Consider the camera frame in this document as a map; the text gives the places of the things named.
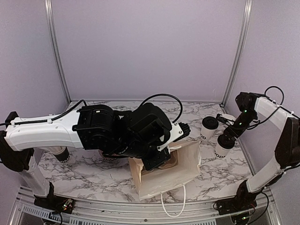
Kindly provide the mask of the black cup lid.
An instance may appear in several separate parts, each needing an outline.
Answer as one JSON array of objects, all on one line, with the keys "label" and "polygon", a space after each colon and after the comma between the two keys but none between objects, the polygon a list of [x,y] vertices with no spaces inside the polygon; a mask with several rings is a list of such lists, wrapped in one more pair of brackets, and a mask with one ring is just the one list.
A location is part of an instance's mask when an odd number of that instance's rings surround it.
[{"label": "black cup lid", "polygon": [[209,130],[217,129],[218,125],[218,120],[212,116],[207,116],[202,120],[202,126]]},{"label": "black cup lid", "polygon": [[217,139],[218,145],[220,145],[223,149],[230,150],[235,146],[235,141],[228,139],[224,135],[220,135]]}]

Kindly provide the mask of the brown cardboard cup carrier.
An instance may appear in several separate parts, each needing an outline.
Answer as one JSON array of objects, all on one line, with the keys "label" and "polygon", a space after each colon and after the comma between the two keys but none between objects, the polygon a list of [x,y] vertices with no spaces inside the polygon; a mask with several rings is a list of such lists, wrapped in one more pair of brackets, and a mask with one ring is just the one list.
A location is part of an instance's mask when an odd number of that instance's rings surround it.
[{"label": "brown cardboard cup carrier", "polygon": [[174,166],[176,166],[178,164],[178,156],[177,155],[174,155],[172,154],[171,155],[171,158],[165,162],[163,165],[159,166],[158,168],[155,168],[151,171],[146,171],[144,168],[142,169],[142,173],[141,175],[146,175],[148,173],[151,173],[155,170],[165,170],[165,169],[169,169],[169,168],[172,168]]}]

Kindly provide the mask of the white paper cup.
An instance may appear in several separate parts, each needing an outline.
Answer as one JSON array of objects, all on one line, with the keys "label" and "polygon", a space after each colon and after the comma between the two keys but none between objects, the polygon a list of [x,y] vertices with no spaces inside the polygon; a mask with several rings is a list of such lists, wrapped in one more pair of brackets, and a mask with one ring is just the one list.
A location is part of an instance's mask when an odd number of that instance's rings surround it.
[{"label": "white paper cup", "polygon": [[231,149],[226,149],[226,148],[223,148],[219,143],[216,144],[216,147],[214,149],[214,155],[217,157],[217,158],[225,158],[226,155],[229,153]]},{"label": "white paper cup", "polygon": [[214,134],[214,132],[215,132],[215,129],[208,129],[208,128],[202,126],[201,138],[204,141],[208,141],[211,138],[211,136]]}]

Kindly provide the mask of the brown paper bag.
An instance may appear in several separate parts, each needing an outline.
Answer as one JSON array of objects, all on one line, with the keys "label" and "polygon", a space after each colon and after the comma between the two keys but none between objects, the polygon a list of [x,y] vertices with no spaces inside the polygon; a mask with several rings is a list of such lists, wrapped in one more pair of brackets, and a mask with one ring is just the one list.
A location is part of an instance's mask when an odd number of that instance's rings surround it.
[{"label": "brown paper bag", "polygon": [[[130,158],[129,167],[138,194],[139,200],[150,199],[160,196],[161,205],[165,214],[171,218],[179,217],[184,211],[187,199],[186,184],[200,174],[201,166],[201,141],[179,141],[173,145],[180,148],[170,151],[170,154],[178,156],[178,164],[165,170],[155,170],[146,175],[141,175],[144,168],[143,162],[137,158]],[[183,188],[183,205],[181,211],[176,215],[167,212],[163,193]]]}]

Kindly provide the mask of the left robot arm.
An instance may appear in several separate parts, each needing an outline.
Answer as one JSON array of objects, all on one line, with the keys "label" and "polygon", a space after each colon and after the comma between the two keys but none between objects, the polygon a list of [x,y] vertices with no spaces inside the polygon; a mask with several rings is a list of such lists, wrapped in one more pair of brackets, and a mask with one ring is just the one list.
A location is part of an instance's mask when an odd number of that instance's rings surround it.
[{"label": "left robot arm", "polygon": [[100,150],[107,158],[139,158],[152,170],[169,160],[169,144],[190,132],[187,124],[169,120],[148,100],[133,111],[80,100],[57,116],[21,118],[11,112],[2,126],[2,164],[20,173],[34,196],[50,209],[59,205],[59,198],[36,165],[36,148],[51,152],[61,162],[69,160],[69,148]]}]

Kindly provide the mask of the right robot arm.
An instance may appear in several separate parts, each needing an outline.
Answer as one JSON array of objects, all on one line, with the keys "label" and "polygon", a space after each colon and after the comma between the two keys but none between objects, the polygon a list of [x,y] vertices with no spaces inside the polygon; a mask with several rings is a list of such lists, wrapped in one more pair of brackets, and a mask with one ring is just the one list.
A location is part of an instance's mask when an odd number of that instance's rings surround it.
[{"label": "right robot arm", "polygon": [[[226,109],[230,114],[239,115],[239,110],[234,101],[240,92],[256,92],[264,93],[268,85],[247,86],[245,84],[235,85],[230,94],[229,102],[226,104]],[[297,85],[278,84],[285,95],[283,107],[289,111],[294,111],[296,115],[300,114],[300,88]],[[245,153],[249,156],[250,162],[254,170],[258,172],[265,166],[274,155],[274,150],[280,138],[280,131],[270,121],[259,125],[257,128],[246,131],[239,138],[239,143],[242,144]],[[271,185],[271,191],[275,200],[283,201],[298,201],[300,199],[300,169],[292,169],[286,172],[277,183]]]}]

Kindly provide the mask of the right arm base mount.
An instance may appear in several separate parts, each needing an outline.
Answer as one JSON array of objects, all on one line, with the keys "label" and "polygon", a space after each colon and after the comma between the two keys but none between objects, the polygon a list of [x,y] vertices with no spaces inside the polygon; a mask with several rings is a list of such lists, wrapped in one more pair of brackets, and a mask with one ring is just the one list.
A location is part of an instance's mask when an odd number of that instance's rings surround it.
[{"label": "right arm base mount", "polygon": [[256,201],[236,201],[235,198],[218,200],[214,203],[213,208],[218,211],[219,215],[237,213],[248,209],[254,209],[257,206]]}]

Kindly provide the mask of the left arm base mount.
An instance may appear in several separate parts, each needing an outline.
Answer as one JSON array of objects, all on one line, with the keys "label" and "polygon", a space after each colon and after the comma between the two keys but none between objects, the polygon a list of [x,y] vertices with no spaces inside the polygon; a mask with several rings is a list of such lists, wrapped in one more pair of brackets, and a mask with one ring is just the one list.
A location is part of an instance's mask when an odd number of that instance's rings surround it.
[{"label": "left arm base mount", "polygon": [[55,212],[60,213],[67,213],[71,214],[73,212],[75,200],[72,198],[66,198],[61,196],[54,196],[54,197],[37,197],[35,196],[34,205],[53,210]]}]

